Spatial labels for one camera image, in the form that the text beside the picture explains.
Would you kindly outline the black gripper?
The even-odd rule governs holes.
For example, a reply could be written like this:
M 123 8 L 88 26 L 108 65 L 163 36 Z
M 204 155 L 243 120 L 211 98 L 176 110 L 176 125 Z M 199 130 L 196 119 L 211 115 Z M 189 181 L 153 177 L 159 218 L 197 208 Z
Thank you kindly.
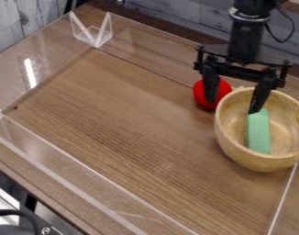
M 255 114 L 262 110 L 271 91 L 284 87 L 291 62 L 243 61 L 228 56 L 224 45 L 216 46 L 217 50 L 213 51 L 203 45 L 196 48 L 197 59 L 193 69 L 201 74 L 205 100 L 211 104 L 216 102 L 220 75 L 254 82 L 256 86 L 247 113 Z

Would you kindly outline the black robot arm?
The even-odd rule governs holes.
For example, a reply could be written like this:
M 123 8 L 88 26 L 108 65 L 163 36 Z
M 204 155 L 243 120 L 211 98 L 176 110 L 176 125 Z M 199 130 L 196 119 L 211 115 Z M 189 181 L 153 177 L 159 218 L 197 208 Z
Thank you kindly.
M 229 42 L 219 47 L 200 44 L 196 48 L 193 69 L 201 75 L 205 100 L 209 103 L 216 101 L 220 75 L 254 82 L 256 86 L 248 104 L 250 115 L 262 110 L 271 91 L 283 88 L 287 82 L 291 62 L 268 55 L 262 49 L 264 31 L 279 43 L 284 43 L 295 31 L 295 23 L 282 9 L 287 1 L 233 0 Z M 291 21 L 291 33 L 286 39 L 279 39 L 268 26 L 275 9 Z

